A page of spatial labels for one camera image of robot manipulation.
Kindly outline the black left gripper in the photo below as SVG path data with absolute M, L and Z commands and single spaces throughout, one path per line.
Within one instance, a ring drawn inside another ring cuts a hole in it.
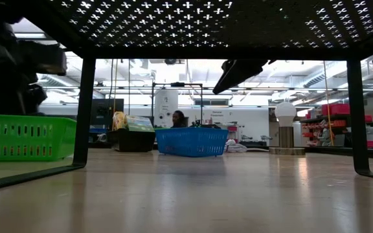
M 39 115 L 47 94 L 38 74 L 64 76 L 66 71 L 59 44 L 17 39 L 11 25 L 0 20 L 0 115 Z

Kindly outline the black perforated metal stand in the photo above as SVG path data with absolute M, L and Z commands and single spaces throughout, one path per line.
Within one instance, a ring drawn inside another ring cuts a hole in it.
M 83 60 L 73 163 L 0 178 L 0 188 L 83 168 L 99 58 L 344 60 L 362 115 L 373 0 L 0 0 Z

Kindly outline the blue plastic basket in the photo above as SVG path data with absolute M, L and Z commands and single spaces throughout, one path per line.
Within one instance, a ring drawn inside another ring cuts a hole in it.
M 214 128 L 156 129 L 157 149 L 160 153 L 184 157 L 223 155 L 228 131 Z

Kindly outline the green plastic basket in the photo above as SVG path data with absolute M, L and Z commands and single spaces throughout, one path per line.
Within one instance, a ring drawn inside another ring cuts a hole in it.
M 74 153 L 76 121 L 0 115 L 0 162 L 57 161 Z

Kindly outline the pale green landscape box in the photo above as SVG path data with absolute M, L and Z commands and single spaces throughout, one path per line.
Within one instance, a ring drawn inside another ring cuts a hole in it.
M 126 115 L 126 121 L 129 131 L 154 132 L 151 120 L 147 117 Z

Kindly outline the yellow crayon box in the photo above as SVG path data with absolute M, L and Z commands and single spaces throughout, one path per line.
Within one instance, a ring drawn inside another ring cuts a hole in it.
M 128 126 L 126 114 L 122 111 L 116 111 L 113 114 L 113 129 L 126 129 Z

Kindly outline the black desk tray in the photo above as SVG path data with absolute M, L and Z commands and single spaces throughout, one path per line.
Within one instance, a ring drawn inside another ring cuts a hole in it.
M 117 129 L 106 133 L 107 141 L 120 152 L 149 152 L 155 143 L 155 132 Z

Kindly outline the bulb lamp on wooden base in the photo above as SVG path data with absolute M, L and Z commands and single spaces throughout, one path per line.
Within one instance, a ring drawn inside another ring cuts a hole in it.
M 273 155 L 305 155 L 304 148 L 294 146 L 293 120 L 297 115 L 296 108 L 289 102 L 282 102 L 275 108 L 278 119 L 278 147 L 270 147 L 269 153 Z

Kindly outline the person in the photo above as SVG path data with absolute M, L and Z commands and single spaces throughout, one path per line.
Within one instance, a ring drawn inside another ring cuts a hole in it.
M 172 123 L 172 128 L 185 128 L 187 125 L 185 124 L 184 113 L 180 110 L 174 111 L 172 115 Z

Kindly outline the white pillar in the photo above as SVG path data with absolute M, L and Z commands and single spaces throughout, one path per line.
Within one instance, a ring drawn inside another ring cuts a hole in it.
M 178 91 L 161 89 L 155 95 L 154 124 L 159 128 L 173 126 L 172 115 L 178 110 Z

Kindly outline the dark storage shelf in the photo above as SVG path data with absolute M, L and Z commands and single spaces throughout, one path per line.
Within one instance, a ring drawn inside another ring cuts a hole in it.
M 307 147 L 351 148 L 352 121 L 350 115 L 319 116 L 301 120 L 302 137 Z M 373 149 L 373 117 L 365 115 L 367 148 Z

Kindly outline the red storage bin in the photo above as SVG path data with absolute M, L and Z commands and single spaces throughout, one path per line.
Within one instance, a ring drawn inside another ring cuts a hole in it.
M 350 106 L 348 104 L 324 104 L 322 105 L 323 115 L 349 115 Z

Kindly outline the black background monitor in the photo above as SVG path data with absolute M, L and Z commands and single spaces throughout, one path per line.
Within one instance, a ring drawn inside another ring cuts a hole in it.
M 111 126 L 116 111 L 124 110 L 124 99 L 93 99 L 91 104 L 91 125 Z

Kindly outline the black background frame rig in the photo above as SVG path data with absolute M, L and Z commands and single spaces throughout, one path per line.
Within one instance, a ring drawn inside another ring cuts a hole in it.
M 151 110 L 150 110 L 150 119 L 151 123 L 154 127 L 158 128 L 154 124 L 154 103 L 155 103 L 155 95 L 161 89 L 171 89 L 178 91 L 178 110 L 180 110 L 179 105 L 179 92 L 180 91 L 191 91 L 192 93 L 196 93 L 199 95 L 199 110 L 200 116 L 198 118 L 198 122 L 202 123 L 203 121 L 203 84 L 202 83 L 185 83 L 185 82 L 172 82 L 172 83 L 152 83 L 151 89 Z

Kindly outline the black aluminium table frame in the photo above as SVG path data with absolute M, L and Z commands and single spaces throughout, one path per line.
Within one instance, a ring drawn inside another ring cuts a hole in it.
M 342 147 L 305 147 L 306 153 L 323 153 L 331 155 L 343 155 L 343 156 L 354 156 L 352 148 L 342 148 Z M 367 150 L 367 156 L 369 159 L 373 159 L 373 149 Z

